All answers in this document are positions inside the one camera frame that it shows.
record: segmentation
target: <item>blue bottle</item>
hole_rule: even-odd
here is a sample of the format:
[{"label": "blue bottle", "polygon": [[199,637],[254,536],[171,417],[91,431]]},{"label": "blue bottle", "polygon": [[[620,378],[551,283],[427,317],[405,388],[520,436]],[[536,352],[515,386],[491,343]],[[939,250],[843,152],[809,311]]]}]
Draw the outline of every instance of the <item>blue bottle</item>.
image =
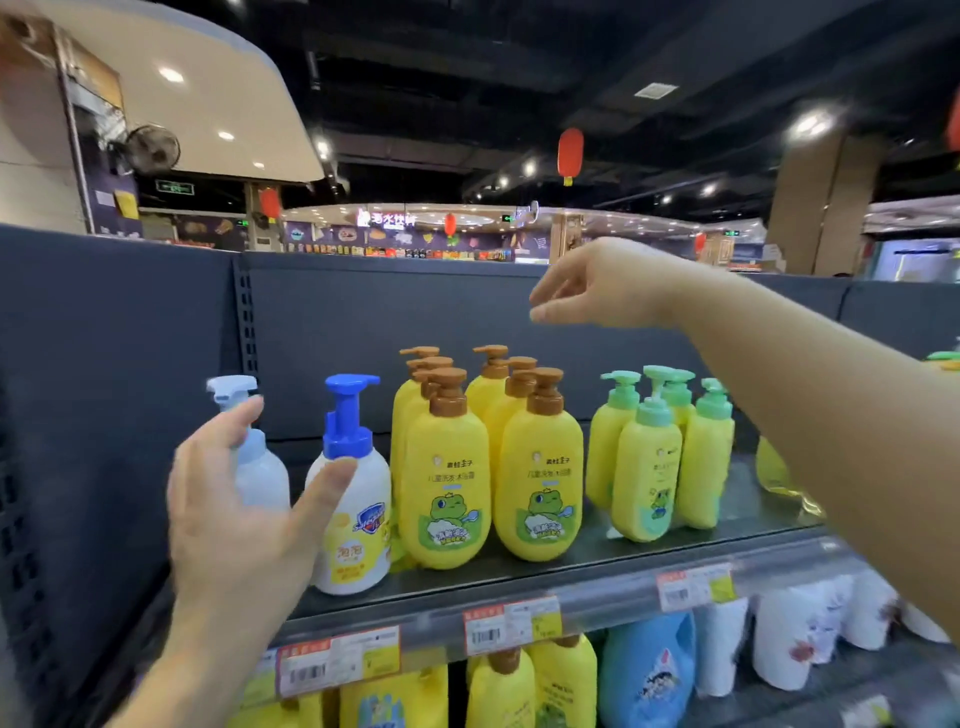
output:
[{"label": "blue bottle", "polygon": [[606,728],[673,728],[693,692],[696,630],[689,612],[609,630],[597,703]]}]

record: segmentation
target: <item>white container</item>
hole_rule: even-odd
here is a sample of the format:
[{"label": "white container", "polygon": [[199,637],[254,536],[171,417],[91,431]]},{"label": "white container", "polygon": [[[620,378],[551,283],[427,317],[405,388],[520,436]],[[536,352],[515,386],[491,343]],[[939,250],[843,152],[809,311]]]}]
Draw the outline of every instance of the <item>white container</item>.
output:
[{"label": "white container", "polygon": [[950,642],[950,635],[939,624],[909,602],[903,604],[902,620],[907,629],[925,640],[942,644]]},{"label": "white container", "polygon": [[833,659],[833,650],[853,595],[853,577],[844,574],[821,581],[819,586],[823,590],[823,610],[813,629],[813,664],[825,665]]},{"label": "white container", "polygon": [[890,622],[897,613],[897,590],[873,569],[853,580],[853,596],[841,635],[860,649],[881,649],[887,644]]},{"label": "white container", "polygon": [[737,599],[694,611],[698,695],[723,697],[732,692],[749,605],[750,599]]},{"label": "white container", "polygon": [[783,691],[802,689],[813,661],[813,631],[823,611],[819,583],[761,595],[754,633],[756,674]]}]

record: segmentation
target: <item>hand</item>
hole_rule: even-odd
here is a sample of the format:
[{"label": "hand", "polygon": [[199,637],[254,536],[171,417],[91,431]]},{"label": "hand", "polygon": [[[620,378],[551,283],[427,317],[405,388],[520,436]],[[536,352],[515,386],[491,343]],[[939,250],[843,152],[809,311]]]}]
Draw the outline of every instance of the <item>hand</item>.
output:
[{"label": "hand", "polygon": [[670,327],[674,302],[708,266],[633,240],[602,237],[551,265],[530,294],[538,324]]}]

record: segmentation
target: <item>ceiling light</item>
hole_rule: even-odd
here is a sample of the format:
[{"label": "ceiling light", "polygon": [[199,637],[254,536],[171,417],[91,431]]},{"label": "ceiling light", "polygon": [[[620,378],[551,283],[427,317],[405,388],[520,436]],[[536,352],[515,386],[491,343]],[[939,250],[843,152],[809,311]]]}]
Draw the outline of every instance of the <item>ceiling light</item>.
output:
[{"label": "ceiling light", "polygon": [[168,68],[167,66],[162,66],[158,70],[159,74],[169,81],[171,84],[182,84],[183,83],[183,74],[179,71],[174,70],[173,68]]}]

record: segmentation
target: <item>foam hand soap bottle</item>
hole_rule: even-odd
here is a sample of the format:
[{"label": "foam hand soap bottle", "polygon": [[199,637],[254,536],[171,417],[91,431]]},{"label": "foam hand soap bottle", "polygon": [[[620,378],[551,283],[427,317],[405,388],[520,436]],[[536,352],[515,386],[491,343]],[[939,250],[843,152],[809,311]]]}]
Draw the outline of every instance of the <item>foam hand soap bottle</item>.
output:
[{"label": "foam hand soap bottle", "polygon": [[610,390],[607,403],[600,406],[590,421],[587,479],[584,487],[593,505],[610,511],[616,448],[624,425],[636,418],[636,406],[640,404],[636,385],[640,382],[640,374],[617,370],[601,375],[600,378],[612,379],[616,386]]},{"label": "foam hand soap bottle", "polygon": [[430,413],[407,432],[400,538],[429,569],[462,566],[490,533],[490,444],[487,429],[467,409],[460,389],[466,378],[463,369],[433,370]]},{"label": "foam hand soap bottle", "polygon": [[677,514],[693,528],[713,528],[727,482],[733,449],[733,405],[717,379],[704,379],[707,393],[697,400],[684,442],[677,484]]},{"label": "foam hand soap bottle", "polygon": [[584,516],[584,431],[557,391],[563,371],[531,371],[527,408],[503,430],[493,525],[515,556],[549,561],[573,543]]},{"label": "foam hand soap bottle", "polygon": [[[206,381],[206,391],[221,412],[250,398],[256,389],[256,377],[247,375],[215,376]],[[276,455],[267,449],[262,430],[247,428],[247,439],[237,448],[236,487],[244,505],[287,510],[290,508],[290,476]]]},{"label": "foam hand soap bottle", "polygon": [[620,434],[613,476],[613,527],[631,541],[655,541],[670,526],[684,438],[660,396],[669,367],[647,366],[653,396],[636,408]]},{"label": "foam hand soap bottle", "polygon": [[378,584],[390,570],[390,468],[373,449],[371,432],[360,426],[360,393],[377,376],[334,375],[326,388],[336,398],[326,413],[324,452],[306,476],[310,487],[324,465],[338,457],[355,457],[357,470],[337,504],[324,535],[313,583],[330,595],[351,595]]}]

